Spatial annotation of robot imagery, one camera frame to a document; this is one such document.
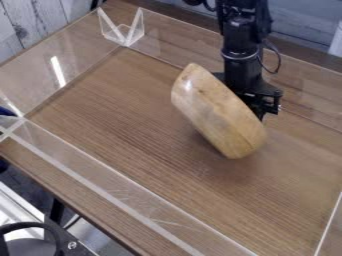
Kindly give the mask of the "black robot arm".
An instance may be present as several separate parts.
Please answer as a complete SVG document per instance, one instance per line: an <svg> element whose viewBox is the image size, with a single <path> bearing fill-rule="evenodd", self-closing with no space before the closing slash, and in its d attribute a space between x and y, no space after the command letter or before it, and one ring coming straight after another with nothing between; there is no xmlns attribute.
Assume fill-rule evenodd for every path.
<svg viewBox="0 0 342 256"><path fill-rule="evenodd" d="M283 92L268 84L263 72L276 74L282 58L267 40L272 18L267 0L215 0L223 46L224 71L213 76L236 94L259 120L278 114Z"/></svg>

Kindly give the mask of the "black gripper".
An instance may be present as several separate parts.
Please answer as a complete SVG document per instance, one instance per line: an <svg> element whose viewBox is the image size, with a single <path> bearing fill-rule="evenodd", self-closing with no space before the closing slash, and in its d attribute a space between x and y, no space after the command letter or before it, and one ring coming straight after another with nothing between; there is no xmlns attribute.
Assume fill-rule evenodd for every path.
<svg viewBox="0 0 342 256"><path fill-rule="evenodd" d="M225 83L223 73L213 72L213 76L240 98L259 120L263 120L267 113L274 115L279 113L283 91L268 84L263 78L258 78L250 88L242 89Z"/></svg>

